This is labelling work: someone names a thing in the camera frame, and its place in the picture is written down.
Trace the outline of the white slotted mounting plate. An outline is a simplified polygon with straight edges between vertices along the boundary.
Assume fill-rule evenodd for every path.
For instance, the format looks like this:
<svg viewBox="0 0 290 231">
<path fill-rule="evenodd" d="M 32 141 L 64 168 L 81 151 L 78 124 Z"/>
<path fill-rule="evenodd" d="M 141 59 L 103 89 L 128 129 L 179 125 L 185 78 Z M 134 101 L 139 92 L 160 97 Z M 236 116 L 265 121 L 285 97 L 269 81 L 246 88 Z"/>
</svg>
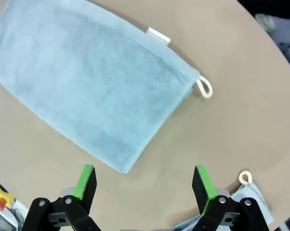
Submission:
<svg viewBox="0 0 290 231">
<path fill-rule="evenodd" d="M 0 231 L 22 231 L 28 208 L 14 200 L 11 208 L 0 210 Z"/>
</svg>

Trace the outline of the light blue terry towel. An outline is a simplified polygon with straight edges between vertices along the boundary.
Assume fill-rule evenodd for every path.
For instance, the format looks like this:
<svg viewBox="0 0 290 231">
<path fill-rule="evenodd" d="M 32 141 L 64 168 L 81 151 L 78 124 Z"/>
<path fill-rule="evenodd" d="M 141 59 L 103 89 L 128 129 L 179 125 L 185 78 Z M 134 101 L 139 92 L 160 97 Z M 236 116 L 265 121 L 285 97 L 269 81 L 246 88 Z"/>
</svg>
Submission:
<svg viewBox="0 0 290 231">
<path fill-rule="evenodd" d="M 92 156 L 127 173 L 197 85 L 173 50 L 87 0 L 7 0 L 0 84 Z"/>
<path fill-rule="evenodd" d="M 253 182 L 251 173 L 247 170 L 242 171 L 239 174 L 239 182 L 241 183 L 241 186 L 231 195 L 231 198 L 237 202 L 245 197 L 254 198 L 260 207 L 267 225 L 271 224 L 274 221 L 273 216 L 261 191 Z M 193 227 L 197 224 L 200 218 L 200 215 L 196 215 L 195 217 L 175 225 L 172 228 L 172 231 L 192 231 Z"/>
</svg>

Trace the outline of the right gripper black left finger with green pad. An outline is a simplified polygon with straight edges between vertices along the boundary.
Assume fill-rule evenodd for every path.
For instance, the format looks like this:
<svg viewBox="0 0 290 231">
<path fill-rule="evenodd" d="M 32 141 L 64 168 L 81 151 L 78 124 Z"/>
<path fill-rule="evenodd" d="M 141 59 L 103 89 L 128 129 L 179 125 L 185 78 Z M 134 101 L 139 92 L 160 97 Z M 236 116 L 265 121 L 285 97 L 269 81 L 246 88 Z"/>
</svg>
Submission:
<svg viewBox="0 0 290 231">
<path fill-rule="evenodd" d="M 50 202 L 47 198 L 32 201 L 21 231 L 101 231 L 89 216 L 97 187 L 95 168 L 85 165 L 72 193 Z"/>
</svg>

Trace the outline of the yellow emergency stop button box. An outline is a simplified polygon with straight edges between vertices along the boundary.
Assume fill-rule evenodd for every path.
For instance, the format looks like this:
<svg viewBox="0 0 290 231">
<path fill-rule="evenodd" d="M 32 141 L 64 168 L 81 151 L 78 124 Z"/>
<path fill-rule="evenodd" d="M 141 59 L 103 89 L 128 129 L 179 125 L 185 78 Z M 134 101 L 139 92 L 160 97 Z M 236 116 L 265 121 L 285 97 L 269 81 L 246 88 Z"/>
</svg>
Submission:
<svg viewBox="0 0 290 231">
<path fill-rule="evenodd" d="M 4 191 L 0 186 L 0 211 L 3 211 L 5 208 L 11 209 L 14 204 L 14 197 Z"/>
</svg>

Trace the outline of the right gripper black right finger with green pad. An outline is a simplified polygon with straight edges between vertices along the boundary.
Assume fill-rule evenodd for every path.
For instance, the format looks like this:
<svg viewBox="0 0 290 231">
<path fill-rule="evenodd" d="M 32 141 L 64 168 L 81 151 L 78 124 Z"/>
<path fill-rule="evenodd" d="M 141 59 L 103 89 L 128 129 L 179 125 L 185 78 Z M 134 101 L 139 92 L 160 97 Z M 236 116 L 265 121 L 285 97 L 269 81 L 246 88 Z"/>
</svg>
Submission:
<svg viewBox="0 0 290 231">
<path fill-rule="evenodd" d="M 257 201 L 251 197 L 239 202 L 218 195 L 204 166 L 196 166 L 192 180 L 201 218 L 192 231 L 217 231 L 220 226 L 230 231 L 269 231 Z"/>
</svg>

